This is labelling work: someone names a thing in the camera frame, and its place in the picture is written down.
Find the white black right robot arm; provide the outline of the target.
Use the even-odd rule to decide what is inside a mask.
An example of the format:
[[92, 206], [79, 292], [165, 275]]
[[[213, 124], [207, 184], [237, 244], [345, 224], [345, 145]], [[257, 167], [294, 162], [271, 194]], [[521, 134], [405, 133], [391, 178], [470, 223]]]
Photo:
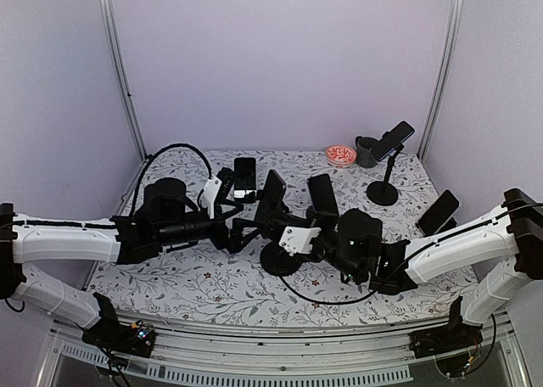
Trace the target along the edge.
[[482, 327], [495, 318], [522, 287], [542, 278], [542, 205], [519, 189], [471, 222], [429, 237], [385, 243], [383, 223], [350, 209], [343, 215], [311, 208], [304, 219], [284, 208], [271, 214], [260, 253], [262, 268], [285, 278], [306, 262], [325, 261], [344, 283], [367, 283], [369, 294], [398, 295], [458, 268], [497, 259], [496, 266], [471, 291], [456, 297], [445, 325], [410, 333], [416, 358], [435, 356], [449, 379], [474, 373]]

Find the black phone with pink edge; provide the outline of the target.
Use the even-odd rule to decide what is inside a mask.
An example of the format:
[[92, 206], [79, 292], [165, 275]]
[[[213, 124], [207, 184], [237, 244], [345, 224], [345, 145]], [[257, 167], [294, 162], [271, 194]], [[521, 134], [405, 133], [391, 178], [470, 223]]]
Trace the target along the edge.
[[255, 212], [255, 222], [264, 224], [280, 208], [286, 192], [286, 183], [275, 170], [269, 170], [260, 203]]

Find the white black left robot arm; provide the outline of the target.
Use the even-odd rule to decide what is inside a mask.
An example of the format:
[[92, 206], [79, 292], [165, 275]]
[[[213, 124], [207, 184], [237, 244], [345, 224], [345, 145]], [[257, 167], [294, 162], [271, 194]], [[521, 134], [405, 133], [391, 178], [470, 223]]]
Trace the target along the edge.
[[243, 205], [228, 198], [235, 174], [223, 168], [204, 185], [199, 203], [186, 184], [161, 178], [143, 190], [143, 204], [127, 216], [96, 221], [39, 220], [1, 205], [1, 297], [38, 306], [82, 329], [83, 342], [104, 351], [149, 358], [156, 333], [142, 321], [120, 323], [110, 299], [75, 289], [42, 272], [35, 261], [82, 260], [116, 265], [148, 261], [161, 252], [209, 240], [217, 249], [240, 252], [259, 233], [238, 218]]

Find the black round-base phone stand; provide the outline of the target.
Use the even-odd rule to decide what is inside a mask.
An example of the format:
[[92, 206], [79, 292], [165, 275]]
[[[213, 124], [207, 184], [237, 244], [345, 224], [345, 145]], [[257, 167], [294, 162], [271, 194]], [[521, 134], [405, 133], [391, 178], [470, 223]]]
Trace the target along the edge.
[[[281, 204], [277, 211], [293, 214], [285, 204]], [[273, 277], [287, 277], [302, 267], [303, 261], [299, 257], [290, 256], [279, 243], [268, 241], [260, 253], [260, 265], [267, 273]]]

